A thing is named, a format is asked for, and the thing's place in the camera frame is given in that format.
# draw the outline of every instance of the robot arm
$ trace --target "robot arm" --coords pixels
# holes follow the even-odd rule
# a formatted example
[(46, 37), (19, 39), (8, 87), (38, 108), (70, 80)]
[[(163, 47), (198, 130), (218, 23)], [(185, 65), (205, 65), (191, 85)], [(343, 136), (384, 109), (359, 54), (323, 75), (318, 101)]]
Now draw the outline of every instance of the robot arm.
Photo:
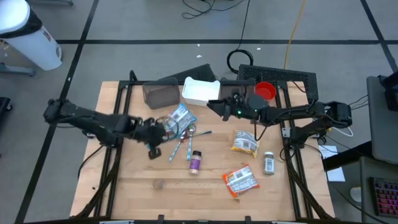
[(149, 118), (126, 114), (103, 114), (74, 105), (68, 100), (50, 100), (45, 110), (44, 120), (51, 124), (71, 124), (84, 133), (91, 133), (106, 147), (118, 147), (120, 138), (143, 142), (149, 147), (149, 158), (161, 155), (157, 147), (167, 140), (167, 133), (162, 123)]
[(290, 143), (303, 148), (308, 137), (314, 134), (326, 134), (325, 130), (331, 127), (347, 128), (352, 125), (351, 108), (339, 102), (312, 102), (310, 105), (294, 106), (291, 108), (276, 108), (258, 95), (251, 95), (247, 102), (239, 93), (223, 100), (210, 100), (207, 104), (211, 110), (227, 121), (232, 115), (237, 118), (250, 119), (265, 127), (279, 124), (283, 121), (302, 118), (315, 118), (316, 120), (304, 127), (284, 129), (284, 137)]

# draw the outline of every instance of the snack bag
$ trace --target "snack bag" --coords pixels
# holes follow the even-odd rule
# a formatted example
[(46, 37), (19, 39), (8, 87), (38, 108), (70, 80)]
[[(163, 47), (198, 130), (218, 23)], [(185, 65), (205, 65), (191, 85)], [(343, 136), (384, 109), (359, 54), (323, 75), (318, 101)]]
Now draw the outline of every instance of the snack bag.
[(256, 158), (258, 148), (259, 142), (254, 139), (253, 134), (247, 131), (235, 130), (235, 139), (231, 148), (232, 151), (245, 152)]
[(260, 187), (249, 165), (246, 165), (242, 169), (224, 174), (223, 179), (226, 187), (234, 198), (252, 188)]
[(180, 136), (181, 133), (192, 123), (197, 121), (197, 117), (195, 117), (185, 106), (184, 103), (180, 103), (178, 108), (165, 120), (164, 126), (166, 131), (172, 131), (173, 133)]

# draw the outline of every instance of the keyboard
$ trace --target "keyboard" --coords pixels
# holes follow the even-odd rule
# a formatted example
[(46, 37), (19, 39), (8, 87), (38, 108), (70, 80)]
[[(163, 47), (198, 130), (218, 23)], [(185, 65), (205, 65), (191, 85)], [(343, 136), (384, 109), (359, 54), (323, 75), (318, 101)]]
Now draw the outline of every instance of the keyboard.
[(398, 180), (369, 178), (376, 215), (398, 218)]

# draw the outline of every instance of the white cable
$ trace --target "white cable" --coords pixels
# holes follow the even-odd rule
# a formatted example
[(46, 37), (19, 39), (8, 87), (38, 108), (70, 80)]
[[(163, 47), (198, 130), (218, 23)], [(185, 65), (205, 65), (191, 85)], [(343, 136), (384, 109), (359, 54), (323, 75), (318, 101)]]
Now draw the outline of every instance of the white cable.
[(348, 128), (348, 131), (349, 131), (350, 134), (347, 134), (347, 133), (345, 133), (344, 131), (342, 131), (342, 130), (340, 130), (338, 128), (335, 128), (335, 127), (332, 127), (332, 128), (335, 129), (336, 131), (340, 132), (341, 134), (344, 134), (347, 137), (353, 137), (354, 136), (354, 132), (349, 127), (347, 127), (347, 128)]

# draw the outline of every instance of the metal spoon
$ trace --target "metal spoon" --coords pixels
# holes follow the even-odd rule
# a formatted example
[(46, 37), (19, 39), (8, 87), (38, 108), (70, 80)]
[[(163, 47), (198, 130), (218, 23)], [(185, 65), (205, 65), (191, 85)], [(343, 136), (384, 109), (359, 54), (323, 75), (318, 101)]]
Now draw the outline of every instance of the metal spoon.
[(180, 145), (181, 145), (181, 142), (183, 142), (183, 140), (184, 140), (184, 138), (185, 138), (186, 135), (187, 135), (187, 132), (186, 132), (186, 131), (183, 131), (183, 132), (181, 133), (180, 140), (179, 140), (177, 146), (175, 147), (173, 153), (171, 154), (171, 156), (170, 156), (170, 158), (169, 158), (169, 162), (172, 162), (172, 160), (173, 160), (173, 158), (174, 158), (174, 156), (175, 156), (175, 153), (177, 153), (177, 150), (179, 149), (179, 147), (180, 147)]
[(196, 137), (196, 136), (201, 136), (201, 135), (204, 135), (204, 134), (211, 134), (211, 133), (213, 133), (213, 132), (212, 131), (206, 131), (204, 133), (196, 134), (194, 136), (189, 136), (189, 138), (193, 138), (193, 137)]
[(189, 138), (189, 145), (188, 145), (188, 152), (187, 152), (187, 160), (191, 160), (191, 152), (192, 152), (192, 136), (193, 133), (197, 130), (197, 127), (195, 124), (191, 124), (189, 126), (189, 133), (190, 133), (190, 138)]

